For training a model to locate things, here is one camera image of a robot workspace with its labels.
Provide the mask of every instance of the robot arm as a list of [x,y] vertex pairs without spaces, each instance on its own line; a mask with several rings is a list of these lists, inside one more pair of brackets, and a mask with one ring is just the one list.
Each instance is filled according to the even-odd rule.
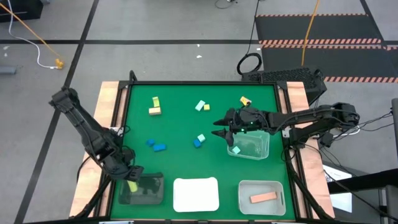
[[286,138],[291,146],[302,146],[308,138],[317,134],[322,135],[322,142],[327,146],[333,139],[328,131],[333,128],[351,129],[358,125],[359,114],[355,107],[347,103],[322,105],[318,108],[303,110],[295,113],[272,113],[250,107],[248,104],[240,109],[229,109],[225,117],[214,122],[214,125],[229,126],[228,130],[213,131],[212,133],[226,139],[229,146],[233,145],[233,134],[263,130],[275,134],[289,126],[313,122],[305,128],[291,128]]
[[63,87],[61,91],[52,96],[50,105],[69,119],[80,133],[85,151],[112,179],[135,182],[140,178],[144,168],[135,166],[134,151],[121,148],[121,137],[116,131],[98,124],[80,105],[77,92],[74,89]]

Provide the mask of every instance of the green tabletop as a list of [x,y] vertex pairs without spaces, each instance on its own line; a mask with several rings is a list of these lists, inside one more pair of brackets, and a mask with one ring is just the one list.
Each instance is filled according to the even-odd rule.
[[[161,115],[150,116],[152,97],[158,96]],[[127,111],[126,125],[131,131],[124,137],[124,145],[134,149],[136,164],[144,173],[162,172],[164,200],[160,205],[122,205],[116,182],[111,218],[131,219],[194,219],[194,220],[294,220],[292,193],[286,164],[280,158],[283,150],[280,133],[271,136],[270,152],[266,159],[254,161],[232,157],[227,153],[224,139],[211,131],[219,130],[213,122],[224,117],[229,108],[239,108],[240,97],[252,100],[261,110],[277,111],[273,86],[265,85],[134,85]],[[197,111],[203,100],[209,111]],[[206,141],[195,148],[193,140],[204,134]],[[166,144],[167,150],[154,152],[146,145],[148,139]],[[178,213],[173,209],[173,182],[176,178],[208,178],[218,181],[220,207],[215,212]],[[241,180],[276,180],[284,187],[286,213],[282,216],[244,215],[238,206],[238,184]]]

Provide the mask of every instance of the wooden table edge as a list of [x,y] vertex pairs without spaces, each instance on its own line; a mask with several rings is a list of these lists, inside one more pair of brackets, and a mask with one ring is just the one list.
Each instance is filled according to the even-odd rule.
[[[113,110],[116,102],[116,96],[118,93],[118,86],[119,82],[103,82],[101,85],[94,113],[94,119],[97,120],[97,122],[99,122],[99,124],[104,127],[111,126]],[[307,96],[305,94],[303,83],[288,82],[287,87],[288,87],[288,94],[290,98],[290,105],[292,111],[300,111],[308,109],[309,106],[307,103]],[[279,91],[279,97],[281,99],[280,103],[282,105],[282,111],[285,113],[286,105],[285,101],[283,100],[284,99],[283,91],[281,90]],[[126,99],[126,91],[123,91],[120,101],[121,103],[119,105],[119,114],[116,121],[117,126],[121,125],[121,119],[124,109],[123,102],[125,101],[125,99]],[[309,139],[307,144],[315,148],[318,148],[318,144],[314,139]],[[325,174],[323,171],[322,159],[319,153],[315,152],[315,150],[311,149],[310,147],[306,147],[304,149],[301,149],[301,156],[303,160],[303,169],[305,174],[305,180],[307,182],[307,188],[314,196],[314,198],[317,200],[317,202],[321,205],[321,207],[327,212],[327,214],[334,217],[335,214],[333,211],[333,207],[331,205],[330,194]],[[85,164],[85,166],[83,166],[83,168],[81,169],[80,178],[76,185],[75,196],[73,198],[72,207],[70,209],[70,216],[79,213],[87,204],[87,202],[91,199],[92,195],[98,188],[100,177],[101,177],[101,169],[95,164],[95,162],[89,160]],[[306,218],[303,195],[297,186],[296,186],[296,192],[297,192],[298,208],[300,211],[300,216],[302,218]],[[108,197],[109,197],[109,186],[103,195],[101,210],[99,211],[100,216],[105,216],[106,214]],[[313,211],[313,216],[314,218],[317,217],[314,211]]]

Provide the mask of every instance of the gray floor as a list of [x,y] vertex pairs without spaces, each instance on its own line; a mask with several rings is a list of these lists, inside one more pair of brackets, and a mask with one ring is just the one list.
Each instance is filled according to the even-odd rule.
[[[45,39],[78,40],[93,0],[53,0],[42,19],[27,21]],[[316,0],[266,0],[259,14],[311,13]],[[395,0],[367,0],[387,40],[398,40]],[[126,1],[100,0],[88,39],[242,39],[249,38],[256,2],[238,1],[229,9],[214,7],[214,0]],[[322,0],[319,13],[364,12],[359,0]],[[0,24],[0,39],[10,39],[8,24]],[[19,23],[13,33],[33,38]],[[42,45],[41,62],[52,65],[54,57]],[[0,77],[0,217],[15,219],[45,133],[53,115],[48,101],[60,89],[76,45],[54,45],[66,60],[64,70],[40,68],[31,45],[0,45],[0,65],[18,68],[14,76]],[[257,51],[254,45],[252,52]],[[247,45],[85,45],[72,87],[84,107],[93,113],[102,81],[123,80],[133,69],[140,80],[239,80],[236,64]],[[250,68],[254,61],[243,66]],[[356,106],[366,121],[389,111],[398,96],[395,84],[327,83],[320,103],[345,101]],[[369,129],[392,122],[386,118]],[[392,128],[361,131],[336,142],[330,151],[345,166],[364,172],[398,167]],[[49,154],[32,197],[25,222],[67,218],[75,191],[76,171],[83,148],[80,137],[64,116],[56,128]]]

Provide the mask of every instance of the wooden table frame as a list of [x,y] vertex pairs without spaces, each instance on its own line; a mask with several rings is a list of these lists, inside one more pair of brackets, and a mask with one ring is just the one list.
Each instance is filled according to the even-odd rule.
[[[122,91],[119,92],[119,96],[118,88],[119,82],[103,82],[101,85],[94,113],[94,119],[104,127],[120,127],[122,124],[127,88],[123,88]],[[286,107],[284,92],[288,94],[290,108]],[[287,82],[286,91],[279,89],[279,98],[283,113],[287,113],[288,110],[296,112],[308,109],[307,97],[302,82]],[[116,105],[119,105],[117,110],[118,113],[114,114]],[[304,127],[306,125],[309,125],[309,123],[300,124],[297,126]],[[309,139],[307,144],[318,149],[317,141],[314,139]],[[326,213],[334,217],[334,211],[331,205],[330,194],[328,191],[325,173],[323,171],[323,164],[320,154],[314,149],[306,147],[300,150],[300,156],[302,159],[302,168],[305,175],[307,189],[311,192],[315,200],[319,203],[319,205],[322,206]],[[300,164],[297,164],[295,160],[292,162],[295,170],[298,170],[297,166]],[[70,210],[70,216],[76,215],[84,208],[87,202],[91,199],[92,195],[98,189],[100,178],[101,169],[95,164],[94,161],[89,160],[85,166],[83,166],[80,172],[80,178],[76,186],[75,196],[73,198],[72,207]],[[103,194],[101,208],[98,213],[99,216],[106,215],[109,190],[110,187],[108,186]],[[303,199],[303,194],[297,186],[295,186],[295,191],[298,199],[299,217],[309,218],[307,217],[306,204]],[[314,211],[312,211],[312,215],[314,218],[317,218],[317,215]]]

